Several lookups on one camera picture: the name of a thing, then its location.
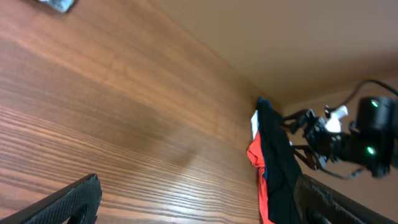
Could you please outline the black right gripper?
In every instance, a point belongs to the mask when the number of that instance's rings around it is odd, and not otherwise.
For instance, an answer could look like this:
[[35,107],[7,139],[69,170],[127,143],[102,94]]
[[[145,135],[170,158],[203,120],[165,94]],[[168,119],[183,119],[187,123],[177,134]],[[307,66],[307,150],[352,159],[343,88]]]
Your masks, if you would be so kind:
[[352,179],[367,169],[375,178],[387,175],[397,168],[397,100],[388,97],[360,99],[356,119],[349,124],[349,133],[333,133],[326,128],[323,118],[311,109],[285,116],[281,128],[295,134],[304,128],[303,137],[308,145],[293,145],[294,155],[311,170],[325,169],[328,160],[345,161],[361,167],[348,177]]

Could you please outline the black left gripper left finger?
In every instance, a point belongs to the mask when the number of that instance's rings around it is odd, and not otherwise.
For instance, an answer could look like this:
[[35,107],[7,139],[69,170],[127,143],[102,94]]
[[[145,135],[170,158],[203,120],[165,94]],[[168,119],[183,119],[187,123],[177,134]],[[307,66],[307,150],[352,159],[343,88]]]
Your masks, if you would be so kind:
[[29,207],[1,220],[1,224],[94,224],[102,199],[96,174],[89,174]]

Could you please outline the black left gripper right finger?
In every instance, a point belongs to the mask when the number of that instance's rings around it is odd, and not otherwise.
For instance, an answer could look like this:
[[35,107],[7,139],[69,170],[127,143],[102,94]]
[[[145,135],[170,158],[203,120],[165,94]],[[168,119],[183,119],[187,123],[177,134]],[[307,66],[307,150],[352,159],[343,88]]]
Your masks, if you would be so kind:
[[294,200],[302,223],[395,223],[305,174],[298,177]]

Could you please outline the light blue denim shorts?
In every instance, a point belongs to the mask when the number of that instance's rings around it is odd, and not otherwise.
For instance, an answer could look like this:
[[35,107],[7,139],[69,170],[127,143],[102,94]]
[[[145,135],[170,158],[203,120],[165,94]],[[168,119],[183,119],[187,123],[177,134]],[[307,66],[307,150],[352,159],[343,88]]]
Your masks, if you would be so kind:
[[37,2],[57,12],[66,13],[76,4],[77,0],[37,0]]

